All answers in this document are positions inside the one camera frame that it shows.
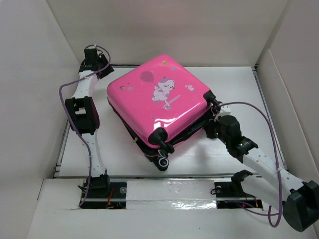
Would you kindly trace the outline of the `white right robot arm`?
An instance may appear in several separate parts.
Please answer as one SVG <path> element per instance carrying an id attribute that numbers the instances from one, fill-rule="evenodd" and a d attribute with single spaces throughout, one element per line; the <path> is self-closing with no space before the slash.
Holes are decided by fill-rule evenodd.
<path id="1" fill-rule="evenodd" d="M 236 117 L 211 120 L 204 130 L 208 138 L 222 141 L 232 157 L 259 174 L 255 177 L 247 170 L 234 174 L 230 183 L 234 195 L 247 193 L 261 199 L 298 232 L 318 221 L 318 184 L 313 180 L 306 182 L 277 166 L 255 142 L 242 135 Z"/>

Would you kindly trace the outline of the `aluminium front rail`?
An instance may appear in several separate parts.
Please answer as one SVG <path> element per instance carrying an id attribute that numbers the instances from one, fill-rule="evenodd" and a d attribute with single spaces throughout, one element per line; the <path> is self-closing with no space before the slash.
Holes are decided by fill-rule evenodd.
<path id="1" fill-rule="evenodd" d="M 231 178 L 233 174 L 221 175 L 175 175 L 175 176 L 110 176 L 111 180 L 124 180 L 124 179 L 226 179 Z"/>

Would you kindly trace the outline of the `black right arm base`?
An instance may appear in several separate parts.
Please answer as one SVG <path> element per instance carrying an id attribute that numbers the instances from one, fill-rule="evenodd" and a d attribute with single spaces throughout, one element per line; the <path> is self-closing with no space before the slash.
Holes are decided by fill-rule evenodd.
<path id="1" fill-rule="evenodd" d="M 210 194 L 216 197 L 218 209 L 263 209 L 261 200 L 243 192 L 233 182 L 215 182 Z"/>

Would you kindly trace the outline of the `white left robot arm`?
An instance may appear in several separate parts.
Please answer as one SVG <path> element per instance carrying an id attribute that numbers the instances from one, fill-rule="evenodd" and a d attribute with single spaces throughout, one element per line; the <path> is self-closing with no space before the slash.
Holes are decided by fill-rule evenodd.
<path id="1" fill-rule="evenodd" d="M 71 129 L 80 138 L 86 154 L 89 174 L 83 188 L 94 191 L 102 198 L 111 193 L 111 185 L 98 145 L 100 118 L 93 92 L 98 81 L 111 72 L 110 54 L 105 48 L 96 44 L 85 47 L 84 60 L 78 72 L 79 79 L 70 83 L 77 85 L 76 90 L 70 98 L 64 100 Z"/>

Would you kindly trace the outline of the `pink hard-shell suitcase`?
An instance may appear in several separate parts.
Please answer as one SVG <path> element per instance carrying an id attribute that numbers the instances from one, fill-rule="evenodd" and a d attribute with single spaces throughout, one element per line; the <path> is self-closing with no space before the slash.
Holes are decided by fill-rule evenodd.
<path id="1" fill-rule="evenodd" d="M 220 104 L 212 90 L 166 54 L 107 86 L 107 99 L 150 162 L 167 170 L 174 146 L 192 137 Z"/>

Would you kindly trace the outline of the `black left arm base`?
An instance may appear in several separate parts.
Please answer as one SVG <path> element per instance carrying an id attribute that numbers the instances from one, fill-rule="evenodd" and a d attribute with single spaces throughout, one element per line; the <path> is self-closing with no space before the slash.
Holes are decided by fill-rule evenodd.
<path id="1" fill-rule="evenodd" d="M 127 182 L 111 182 L 107 192 L 89 189 L 85 200 L 85 188 L 82 186 L 81 190 L 81 209 L 126 209 Z"/>

